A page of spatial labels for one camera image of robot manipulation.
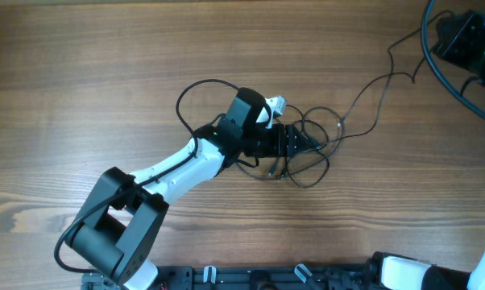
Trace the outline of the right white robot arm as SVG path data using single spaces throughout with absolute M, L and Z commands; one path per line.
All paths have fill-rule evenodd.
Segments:
M 485 87 L 485 14 L 469 10 L 440 19 L 433 52 L 441 60 L 473 74 L 462 85 L 457 99 L 485 119 L 485 112 L 464 98 L 467 86 L 477 81 Z M 472 272 L 455 271 L 415 259 L 376 252 L 364 267 L 364 287 L 383 289 L 485 289 L 485 251 Z

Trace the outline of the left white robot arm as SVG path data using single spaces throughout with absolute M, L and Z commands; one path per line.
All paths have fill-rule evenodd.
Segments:
M 274 121 L 286 105 L 280 96 L 238 89 L 228 111 L 194 130 L 177 153 L 136 172 L 116 167 L 104 172 L 59 245 L 123 289 L 150 288 L 159 270 L 148 255 L 170 205 L 237 163 L 240 155 L 293 157 L 313 147 L 296 126 Z

